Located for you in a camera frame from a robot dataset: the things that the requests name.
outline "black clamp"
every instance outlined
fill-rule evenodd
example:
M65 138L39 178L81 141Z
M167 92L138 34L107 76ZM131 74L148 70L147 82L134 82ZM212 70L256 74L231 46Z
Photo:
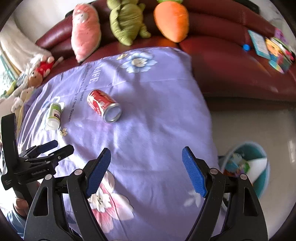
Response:
M200 171L206 188L205 201L186 241L267 241L267 228L257 195L247 175L228 177L215 168L209 168L204 160L194 156L189 147L182 152L182 159L192 160ZM185 164L192 180L190 166ZM221 233L212 236L224 193L230 193L228 209Z
M107 241L87 198L96 193L110 161L111 153L104 148L97 159L69 176L55 178L51 174L46 175L30 208L24 240ZM63 193L69 194L81 237L69 228Z
M73 154L74 148L67 145L45 157L38 157L58 146L56 140L43 145L33 146L18 154L16 145L16 117L9 114L1 119L4 166L1 181L5 190L13 188L19 198L25 199L29 207L32 204L38 185L35 181L47 174L54 175L58 162Z

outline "sofa seat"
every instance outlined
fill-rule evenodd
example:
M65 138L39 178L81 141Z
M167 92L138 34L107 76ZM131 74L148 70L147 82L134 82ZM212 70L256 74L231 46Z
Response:
M177 44L161 36L152 36L148 39L136 39L131 46L122 45L120 42L115 41L108 45L98 48L90 57L88 57L83 63L91 62L104 58L107 56L112 56L116 54L121 54L125 51L146 48L146 47L175 47Z
M296 101L289 74L273 69L254 50L214 37L188 37L180 43L192 57L193 74L204 96Z

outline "coca-cola can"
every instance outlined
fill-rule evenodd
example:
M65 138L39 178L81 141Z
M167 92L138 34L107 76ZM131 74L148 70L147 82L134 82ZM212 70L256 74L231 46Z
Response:
M106 123L117 121L122 114L120 105L101 90L93 90L87 96L87 103Z

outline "metal screw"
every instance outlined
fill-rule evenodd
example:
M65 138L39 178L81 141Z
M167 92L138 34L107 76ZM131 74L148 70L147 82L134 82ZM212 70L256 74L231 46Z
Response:
M210 173L212 173L213 175L216 175L218 174L218 170L216 168L211 168Z
M74 174L75 174L76 176L79 176L81 173L82 173L82 170L81 170L81 169L77 169L77 170L75 170L75 172L74 172Z
M248 177L247 177L246 174L241 174L240 177L241 177L241 179L243 179L243 180L247 180L247 179L248 179Z
M45 176L45 180L50 180L52 178L52 175L51 174L47 174L46 176Z

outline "person's hand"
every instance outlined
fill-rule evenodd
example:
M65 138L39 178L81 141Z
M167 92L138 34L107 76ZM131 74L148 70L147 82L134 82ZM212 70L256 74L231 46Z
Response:
M19 215L22 217L27 216L27 213L29 212L29 205L26 200L16 197L13 205Z

